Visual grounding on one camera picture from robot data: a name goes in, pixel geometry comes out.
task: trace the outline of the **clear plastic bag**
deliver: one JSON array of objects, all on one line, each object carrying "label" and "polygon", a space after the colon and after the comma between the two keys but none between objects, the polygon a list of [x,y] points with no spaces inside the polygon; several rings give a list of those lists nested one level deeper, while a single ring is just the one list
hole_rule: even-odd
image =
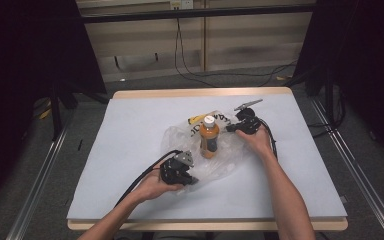
[{"label": "clear plastic bag", "polygon": [[[205,116],[214,116],[216,124],[220,128],[217,140],[217,154],[212,159],[206,159],[200,154],[201,136],[199,126]],[[239,122],[236,116],[228,116],[220,111],[199,115],[176,126],[170,126],[164,133],[161,144],[162,154],[171,150],[190,150],[194,167],[189,174],[198,178],[200,183],[220,179],[231,174],[242,162],[245,154],[245,142],[232,132],[227,132],[226,125]]]}]

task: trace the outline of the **gray carpet floor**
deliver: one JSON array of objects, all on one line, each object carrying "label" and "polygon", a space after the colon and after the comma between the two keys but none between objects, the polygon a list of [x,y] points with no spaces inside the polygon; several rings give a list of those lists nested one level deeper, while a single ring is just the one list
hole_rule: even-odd
[{"label": "gray carpet floor", "polygon": [[[237,69],[233,72],[263,74],[270,73],[271,69]],[[293,68],[290,68],[280,75],[291,75],[292,73]],[[267,76],[218,75],[199,79],[216,87],[255,87],[263,84],[267,80]],[[265,86],[280,86],[283,83],[271,80]],[[109,98],[119,90],[210,87],[179,75],[114,82],[108,83],[106,86]],[[292,87],[292,90],[307,123],[320,122],[310,99],[305,94],[303,84]],[[67,227],[66,216],[78,179],[102,123],[106,105],[83,95],[76,95],[76,98],[79,100],[77,109],[62,109],[63,118],[73,114],[73,119],[68,126],[64,144],[53,165],[24,239],[75,239],[81,234],[81,232],[72,231]],[[37,118],[32,120],[19,161],[0,189],[0,239],[5,239],[8,235],[35,181],[52,144],[52,130],[50,117],[43,120]],[[322,131],[320,128],[310,130],[313,134]],[[384,146],[381,142],[372,140],[369,134],[370,128],[348,105],[347,115],[339,127],[339,131],[375,190],[384,200]],[[325,234],[330,239],[384,239],[382,226],[363,197],[329,135],[318,137],[315,142],[339,195],[346,196],[348,200],[344,206],[349,215],[349,227],[345,231],[325,232]],[[120,232],[120,235],[140,237],[140,233]],[[320,234],[317,235],[317,238],[324,239]]]}]

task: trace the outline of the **orange juice bottle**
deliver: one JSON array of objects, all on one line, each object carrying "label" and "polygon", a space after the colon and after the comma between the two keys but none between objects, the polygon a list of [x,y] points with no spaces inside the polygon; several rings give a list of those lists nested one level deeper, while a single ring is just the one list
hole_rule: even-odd
[{"label": "orange juice bottle", "polygon": [[213,116],[206,116],[199,127],[201,135],[201,155],[207,159],[213,158],[217,153],[217,137],[220,129]]}]

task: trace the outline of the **person's left arm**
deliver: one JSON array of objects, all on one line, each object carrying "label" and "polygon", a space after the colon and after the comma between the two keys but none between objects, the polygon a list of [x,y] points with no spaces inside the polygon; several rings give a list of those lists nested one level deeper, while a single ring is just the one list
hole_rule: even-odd
[{"label": "person's left arm", "polygon": [[142,202],[159,197],[167,191],[177,191],[181,184],[168,185],[160,178],[160,171],[154,169],[141,181],[138,187],[129,193],[104,218],[93,225],[79,239],[112,239],[124,224],[132,211]]}]

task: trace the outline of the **person's left hand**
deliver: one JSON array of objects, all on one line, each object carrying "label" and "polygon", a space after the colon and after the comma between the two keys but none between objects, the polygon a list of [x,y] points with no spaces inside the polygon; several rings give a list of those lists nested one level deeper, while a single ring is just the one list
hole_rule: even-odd
[{"label": "person's left hand", "polygon": [[151,200],[161,196],[165,192],[177,191],[184,187],[182,184],[168,185],[161,179],[159,167],[162,162],[163,161],[157,164],[154,170],[148,173],[133,191],[139,194],[142,201]]}]

